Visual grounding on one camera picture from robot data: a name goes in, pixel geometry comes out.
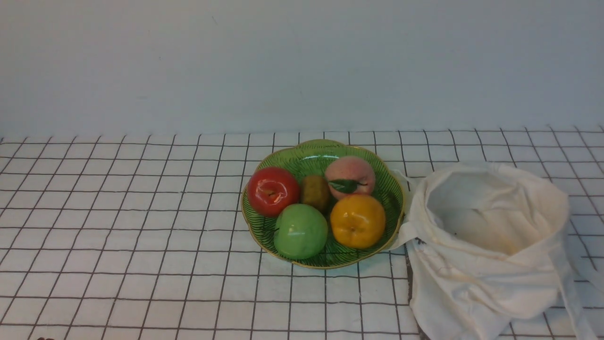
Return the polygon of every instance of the leaf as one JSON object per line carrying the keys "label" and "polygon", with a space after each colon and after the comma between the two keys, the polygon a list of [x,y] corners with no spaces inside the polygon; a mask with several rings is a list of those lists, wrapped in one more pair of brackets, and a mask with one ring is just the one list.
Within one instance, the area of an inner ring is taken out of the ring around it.
{"label": "leaf", "polygon": [[359,185],[366,185],[356,180],[332,180],[328,183],[333,189],[336,189],[343,194],[352,194],[356,191],[356,188],[358,188]]}

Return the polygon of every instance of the black grid line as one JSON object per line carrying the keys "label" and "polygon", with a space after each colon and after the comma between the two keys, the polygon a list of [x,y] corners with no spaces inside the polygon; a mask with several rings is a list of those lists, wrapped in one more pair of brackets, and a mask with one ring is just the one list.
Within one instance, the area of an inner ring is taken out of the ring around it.
{"label": "black grid line", "polygon": [[[170,145],[170,150],[168,151],[168,159],[170,158],[170,153],[172,153],[172,149],[173,149],[173,147],[174,147],[174,141],[175,141],[175,140],[176,140],[176,135],[174,136],[174,138],[172,138],[172,144]],[[165,171],[165,166],[166,166],[167,164],[168,164],[168,161],[166,160],[166,161],[165,161],[165,163],[164,163],[164,168],[163,168],[163,169],[162,169],[162,171],[161,171],[161,174],[162,174],[162,175],[164,174],[164,171]],[[181,204],[182,204],[182,195],[183,195],[183,194],[181,193],[181,200],[178,202],[178,208],[180,208],[180,206],[181,206]],[[175,222],[176,222],[176,215],[174,216],[174,219],[172,220],[172,227],[174,227],[174,223],[175,223]],[[169,234],[168,234],[168,239],[167,239],[167,241],[166,241],[166,243],[165,243],[165,249],[164,249],[164,251],[163,251],[163,254],[162,254],[162,257],[161,257],[161,261],[160,261],[160,264],[159,264],[159,272],[158,272],[158,274],[159,274],[159,273],[161,273],[162,267],[164,266],[165,255],[166,255],[166,251],[168,250],[168,246],[169,246],[169,244],[170,244],[170,237],[171,237],[171,236],[172,236],[172,229],[170,228],[170,232],[169,232]],[[155,294],[155,289],[157,288],[157,282],[158,282],[158,280],[159,280],[159,275],[157,275],[157,276],[155,277],[155,282],[153,283],[153,289],[151,290],[151,297],[152,297],[152,298],[153,298],[153,296],[154,296],[154,294]],[[143,335],[143,329],[144,329],[145,323],[147,322],[147,317],[148,317],[148,315],[149,315],[149,309],[151,308],[151,304],[152,304],[152,303],[153,303],[153,301],[151,301],[151,302],[149,302],[149,303],[147,304],[147,310],[145,311],[145,317],[143,318],[143,324],[141,325],[141,331],[140,331],[140,333],[138,334],[138,340],[140,340],[140,339],[141,339],[141,337],[142,337],[142,335]]]}
{"label": "black grid line", "polygon": [[[144,152],[145,152],[146,148],[147,148],[147,145],[143,146],[143,151],[141,152],[141,158],[142,158],[142,155],[144,154]],[[117,155],[119,152],[120,152],[120,148],[118,147],[118,151],[115,153],[115,155]],[[140,167],[140,165],[141,165],[141,161],[139,161],[139,162],[137,163],[137,167],[136,167],[135,173],[137,172],[137,170],[138,170],[138,168]],[[130,186],[132,186],[132,181],[133,181],[133,180],[134,180],[134,176],[133,176],[133,177],[132,177],[132,179],[130,180],[130,183],[128,184],[128,188],[130,188]],[[125,200],[126,200],[126,196],[124,195],[124,198],[122,199],[122,201],[121,201],[121,203],[120,203],[120,208],[121,208],[121,207],[124,205],[124,201],[125,201]],[[151,208],[151,204],[153,204],[153,199],[151,199],[151,202],[149,203],[149,207],[150,207],[150,208]],[[119,216],[119,213],[117,213],[117,214],[115,215],[115,218],[114,218],[114,220],[113,220],[113,223],[111,224],[111,230],[113,230],[113,228],[115,227],[115,223],[117,222],[117,218],[118,218],[118,216]],[[143,225],[144,225],[144,222],[147,220],[147,216],[148,216],[148,214],[146,214],[146,215],[145,215],[145,219],[144,219],[144,221],[143,221]],[[107,234],[107,237],[105,238],[105,240],[104,240],[104,242],[103,242],[103,248],[105,248],[105,245],[107,244],[107,240],[108,240],[108,238],[109,238],[109,233]],[[96,270],[96,268],[98,267],[98,264],[99,264],[99,262],[100,262],[100,260],[101,260],[101,256],[102,256],[102,254],[98,256],[98,260],[97,260],[97,262],[96,262],[96,263],[95,263],[95,265],[94,265],[95,270]],[[126,270],[125,270],[124,272],[127,272],[128,267],[130,266],[130,263],[132,262],[132,258],[133,258],[133,256],[134,256],[134,252],[132,252],[132,255],[130,256],[130,259],[129,259],[129,261],[128,261],[128,265],[126,265]],[[123,286],[123,284],[124,284],[124,280],[125,280],[125,279],[126,279],[126,276],[124,275],[123,279],[122,279],[122,280],[121,280],[121,282],[120,282],[120,286],[119,286],[119,288],[118,288],[118,291],[117,291],[117,293],[115,294],[114,303],[111,305],[111,309],[109,310],[109,314],[108,314],[108,316],[107,316],[107,320],[105,321],[105,328],[104,328],[104,330],[103,330],[103,336],[102,336],[101,338],[104,338],[104,337],[105,337],[105,333],[107,332],[107,326],[109,325],[109,320],[111,319],[111,314],[112,314],[112,313],[113,313],[113,311],[114,311],[114,307],[115,307],[115,301],[118,299],[118,297],[119,297],[119,295],[120,295],[120,291],[121,291],[121,288],[122,288],[122,286]],[[89,287],[89,286],[90,286],[90,281],[88,281],[88,285],[86,286],[85,292],[86,292],[86,290],[88,290],[88,287]],[[75,314],[74,314],[74,319],[72,319],[72,321],[71,321],[71,323],[72,323],[72,324],[73,324],[73,322],[74,322],[74,320],[75,320],[75,317],[76,317],[76,316],[77,316],[77,313],[75,313]]]}
{"label": "black grid line", "polygon": [[[94,145],[94,146],[92,147],[92,150],[91,150],[90,155],[92,155],[92,153],[94,152],[94,148],[95,148],[95,147],[96,147],[96,145]],[[66,152],[65,152],[65,156],[67,156],[67,153],[68,153],[68,152],[69,152],[69,148],[66,150]],[[87,161],[86,161],[86,163],[84,164],[84,166],[82,167],[82,173],[79,175],[78,179],[75,181],[73,188],[75,188],[75,186],[77,185],[78,181],[81,179],[82,174],[83,174],[83,172],[84,172],[84,169],[86,169],[86,165],[88,164],[88,162],[89,162],[89,160],[87,160]],[[61,208],[61,211],[63,211],[63,209],[65,208],[65,205],[67,204],[67,202],[68,202],[68,200],[69,200],[69,198],[70,198],[70,196],[71,196],[71,195],[72,195],[72,192],[70,192],[70,193],[69,193],[68,198],[67,198],[67,199],[65,200],[65,202],[63,203],[63,207]],[[94,203],[96,202],[97,197],[98,197],[98,193],[95,195],[94,200],[92,201],[92,205],[91,205],[91,207],[92,207],[92,206],[94,205]],[[59,215],[57,215],[57,218],[54,220],[53,227],[54,227],[54,225],[57,223],[57,221],[59,220],[59,217],[60,217],[60,214],[59,214]],[[82,225],[84,225],[84,224],[86,223],[86,220],[88,219],[88,217],[89,217],[89,213],[86,215],[86,218],[85,218],[85,220],[84,220],[84,222],[83,222],[83,224],[82,224]],[[67,261],[69,260],[69,256],[71,255],[71,252],[72,252],[72,250],[73,250],[73,246],[75,245],[76,239],[77,239],[77,237],[79,236],[79,234],[80,234],[80,231],[78,231],[78,232],[77,232],[77,234],[76,234],[76,236],[74,237],[74,242],[72,243],[72,247],[71,247],[71,249],[68,251],[67,256],[65,257],[65,262],[63,262],[63,264],[62,264],[62,266],[61,266],[61,273],[63,273],[63,270],[65,269],[65,266],[67,265]],[[60,278],[60,276],[61,276],[61,274],[57,275],[57,278],[55,279],[54,284],[53,284],[53,287],[51,288],[50,293],[48,294],[48,296],[51,296],[51,295],[52,295],[52,293],[53,293],[53,291],[54,291],[55,287],[57,286],[57,283],[59,282],[59,278]],[[47,304],[48,304],[48,301],[50,301],[50,299],[47,299],[47,300],[44,302],[44,305],[43,305],[42,309],[40,309],[40,313],[38,314],[37,319],[36,319],[36,324],[39,322],[40,317],[42,317],[42,314],[43,314],[44,309],[46,308],[46,306],[47,306]],[[32,334],[33,334],[34,330],[35,330],[35,328],[32,328],[32,329],[31,329],[30,337],[32,336]]]}
{"label": "black grid line", "polygon": [[[47,145],[48,145],[48,144],[46,144],[46,145],[45,145],[45,146],[42,148],[42,151],[40,152],[40,155],[43,153],[43,150],[44,150],[44,148],[45,148]],[[34,164],[31,166],[31,168],[30,168],[30,170],[28,171],[28,173],[29,173],[29,172],[30,172],[30,171],[31,171],[31,170],[34,168],[34,166],[36,165],[36,162],[37,162],[38,160],[39,160],[39,155],[38,155],[38,159],[36,159],[36,161],[34,161]],[[60,168],[60,164],[59,164],[59,166],[57,167],[57,169],[55,170],[55,173],[56,173],[56,172],[59,170],[59,168]],[[21,187],[21,186],[23,185],[23,183],[25,183],[25,179],[26,179],[26,178],[27,178],[27,176],[23,178],[23,181],[21,182],[21,184],[19,185],[19,187]],[[41,198],[42,198],[42,195],[40,195],[40,197],[37,199],[37,201],[36,201],[36,205],[37,205],[37,204],[40,202],[40,199],[41,199]],[[31,212],[28,214],[27,218],[25,219],[25,221],[24,221],[24,225],[27,223],[27,220],[29,220],[29,218],[30,218],[30,217],[31,217]],[[22,230],[23,230],[23,229],[19,229],[19,231],[18,231],[18,232],[17,232],[17,234],[15,235],[15,237],[14,237],[13,241],[11,242],[11,246],[12,246],[12,245],[14,245],[14,243],[17,241],[17,238],[19,237],[19,234],[21,233],[21,231],[22,231]],[[48,235],[49,235],[49,234],[50,234],[50,230],[48,231],[48,233],[47,233],[47,234],[46,234],[46,236],[44,237],[44,241],[43,241],[43,243],[42,243],[42,244],[44,244],[44,243],[46,242],[46,239],[48,238]],[[6,252],[6,254],[4,255],[4,257],[2,257],[2,260],[0,260],[0,264],[2,264],[2,263],[4,262],[4,260],[6,259],[6,256],[8,255],[8,253],[9,253],[9,251],[7,251],[7,252]],[[28,270],[27,270],[28,272],[31,270],[31,267],[32,267],[32,266],[33,266],[33,264],[35,263],[35,260],[36,260],[36,258],[37,258],[37,256],[38,256],[39,254],[40,254],[40,252],[38,251],[38,252],[36,253],[36,256],[34,257],[34,259],[31,261],[31,265],[29,266],[29,268],[28,268]],[[4,312],[4,314],[3,314],[2,318],[0,319],[0,325],[3,323],[4,318],[6,318],[6,316],[7,316],[7,314],[8,314],[8,311],[10,310],[11,306],[12,306],[12,305],[13,305],[13,303],[14,303],[14,300],[15,300],[15,298],[16,298],[17,293],[18,293],[18,292],[21,290],[21,287],[23,286],[23,283],[24,283],[24,282],[25,282],[25,280],[27,279],[27,275],[28,275],[28,274],[25,274],[25,275],[23,276],[23,280],[21,281],[21,283],[20,283],[20,285],[19,285],[19,288],[17,288],[17,290],[15,291],[15,296],[14,296],[14,297],[12,297],[12,299],[11,299],[10,303],[8,304],[8,307],[6,308],[6,311]]]}
{"label": "black grid line", "polygon": [[[222,149],[220,149],[220,158],[222,158],[222,152],[223,152],[223,150],[224,150],[224,147]],[[248,150],[249,150],[249,147],[246,148],[245,158],[243,160],[243,173],[242,173],[242,179],[241,179],[242,183],[243,183],[243,174],[245,173],[245,166],[247,165],[246,164],[246,160],[248,158]],[[216,174],[218,174],[219,165],[216,167]],[[240,199],[241,199],[241,194],[237,195],[237,202],[239,202]],[[235,219],[233,220],[233,230],[235,230],[236,223],[237,223],[237,215],[235,215]],[[231,240],[230,240],[230,243],[229,243],[229,252],[228,252],[228,254],[226,256],[225,271],[224,271],[224,276],[222,277],[222,287],[220,288],[220,300],[222,300],[222,296],[223,296],[224,291],[225,291],[225,282],[226,282],[226,277],[227,277],[227,272],[228,272],[228,263],[229,263],[229,260],[231,258],[231,249],[233,248],[233,235],[234,235],[234,233],[231,233]],[[222,302],[219,301],[218,302],[218,308],[216,310],[216,320],[214,322],[214,330],[213,330],[214,332],[212,334],[212,340],[216,339],[216,331],[218,329],[218,321],[220,320],[220,306],[221,305],[222,305]]]}
{"label": "black grid line", "polygon": [[[556,143],[558,145],[560,145],[560,141],[558,141],[558,137],[556,136],[556,133],[553,130],[551,130],[551,132],[554,135],[554,139],[556,140]],[[562,147],[560,147],[560,149],[562,150],[562,153],[564,154],[564,158],[566,158],[566,160],[569,161],[568,155],[567,155],[566,151],[564,151],[564,149]],[[577,172],[575,171],[575,169],[572,166],[571,166],[571,169],[573,170],[573,173],[574,173],[575,177],[579,178],[579,176],[577,175]],[[585,185],[583,184],[583,182],[581,180],[579,180],[578,182],[579,182],[579,185],[581,185],[581,188],[583,189],[583,191],[587,194],[587,190],[585,189]],[[598,208],[597,208],[596,204],[592,201],[592,199],[590,197],[588,197],[588,200],[590,201],[590,203],[591,203],[592,207],[594,208],[594,210],[597,211]],[[579,231],[577,230],[577,227],[575,227],[575,225],[574,225],[574,223],[572,221],[571,221],[571,225],[572,225],[575,233],[579,234]],[[579,237],[579,240],[581,241],[581,243],[583,244],[583,248],[585,249],[585,252],[587,253],[587,257],[590,259],[591,265],[593,266],[593,268],[595,270],[598,270],[598,268],[596,267],[596,264],[595,264],[593,258],[590,255],[590,250],[588,249],[587,244],[585,243],[585,241],[583,240],[583,238],[581,237],[581,235],[578,235],[578,237]]]}
{"label": "black grid line", "polygon": [[[504,139],[504,140],[506,141],[506,143],[507,143],[507,137],[506,137],[506,134],[505,134],[505,133],[503,133],[503,130],[501,130],[501,135],[503,136],[503,139]],[[514,160],[514,155],[513,155],[513,153],[512,153],[512,149],[511,149],[511,148],[508,146],[508,147],[507,147],[507,150],[508,150],[508,152],[510,153],[510,159],[512,159],[512,163],[514,164],[514,166],[517,166],[516,161]],[[547,325],[547,328],[548,328],[548,329],[549,329],[549,331],[550,331],[551,338],[552,338],[552,339],[554,339],[554,335],[553,335],[553,333],[551,332],[551,326],[550,326],[550,323],[549,323],[549,321],[548,321],[548,319],[547,319],[547,316],[545,315],[545,312],[543,312],[543,313],[542,313],[542,315],[543,315],[543,317],[544,317],[544,319],[545,319],[545,323],[546,323],[546,325]],[[516,339],[516,333],[514,332],[514,326],[512,325],[512,323],[511,323],[511,322],[510,322],[510,330],[512,331],[512,335],[513,335],[514,339]]]}

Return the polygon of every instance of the cloth bag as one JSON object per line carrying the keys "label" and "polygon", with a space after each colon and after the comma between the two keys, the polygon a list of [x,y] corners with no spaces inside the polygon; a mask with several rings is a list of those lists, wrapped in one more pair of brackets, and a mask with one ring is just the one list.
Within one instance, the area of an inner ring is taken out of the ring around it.
{"label": "cloth bag", "polygon": [[[411,310],[431,340],[491,340],[562,294],[580,340],[596,340],[565,251],[568,196],[506,165],[456,163],[414,187],[397,239],[413,269]],[[604,276],[573,266],[599,291]]]}

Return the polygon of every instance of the plate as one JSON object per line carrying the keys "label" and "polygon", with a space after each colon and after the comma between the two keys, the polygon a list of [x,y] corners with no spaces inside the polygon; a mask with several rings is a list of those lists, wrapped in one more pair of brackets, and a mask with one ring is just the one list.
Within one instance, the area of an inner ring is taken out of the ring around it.
{"label": "plate", "polygon": [[[298,266],[313,269],[335,269],[349,266],[384,250],[396,237],[404,213],[405,194],[403,187],[375,153],[357,146],[345,145],[333,140],[316,139],[300,143],[288,149],[282,149],[267,156],[256,168],[256,171],[268,166],[278,166],[290,171],[301,182],[308,175],[324,175],[327,166],[334,160],[354,155],[371,164],[376,174],[376,186],[371,194],[382,203],[386,212],[386,230],[382,238],[371,248],[352,249],[339,244],[331,233],[323,251],[305,260],[290,260],[281,256],[273,244],[276,218],[259,215],[249,205],[247,186],[243,189],[241,208],[243,217],[249,226],[249,232],[256,243],[267,253]],[[332,197],[331,205],[336,203]]]}

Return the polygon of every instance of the peach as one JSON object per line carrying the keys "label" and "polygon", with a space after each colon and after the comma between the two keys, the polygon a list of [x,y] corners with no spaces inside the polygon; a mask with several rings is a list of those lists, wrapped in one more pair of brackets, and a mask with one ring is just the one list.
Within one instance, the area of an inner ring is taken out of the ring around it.
{"label": "peach", "polygon": [[376,184],[371,165],[357,156],[344,156],[333,161],[325,170],[325,179],[338,200],[351,194],[371,195]]}

